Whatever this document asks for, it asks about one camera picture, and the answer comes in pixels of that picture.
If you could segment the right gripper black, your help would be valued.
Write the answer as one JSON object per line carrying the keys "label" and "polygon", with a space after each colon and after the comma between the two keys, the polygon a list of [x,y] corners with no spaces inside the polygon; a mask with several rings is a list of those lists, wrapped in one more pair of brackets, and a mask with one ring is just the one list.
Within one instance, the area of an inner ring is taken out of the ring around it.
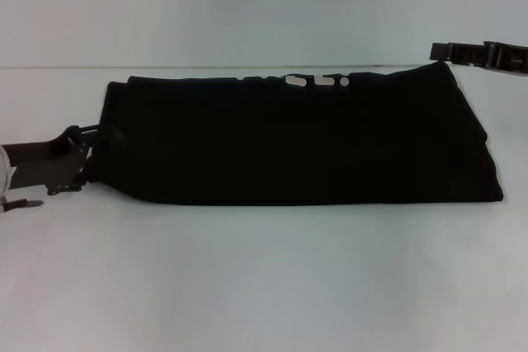
{"label": "right gripper black", "polygon": [[430,60],[463,66],[483,66],[487,70],[515,75],[527,75],[528,48],[496,41],[483,45],[433,43]]}

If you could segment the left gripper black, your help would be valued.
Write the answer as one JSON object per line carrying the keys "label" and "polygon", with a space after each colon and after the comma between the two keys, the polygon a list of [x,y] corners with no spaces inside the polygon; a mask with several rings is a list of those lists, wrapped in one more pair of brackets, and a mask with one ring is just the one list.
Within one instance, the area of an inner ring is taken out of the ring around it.
{"label": "left gripper black", "polygon": [[112,124],[70,126],[57,138],[2,147],[2,191],[43,185],[48,195],[79,192],[92,177],[90,147],[125,145]]}

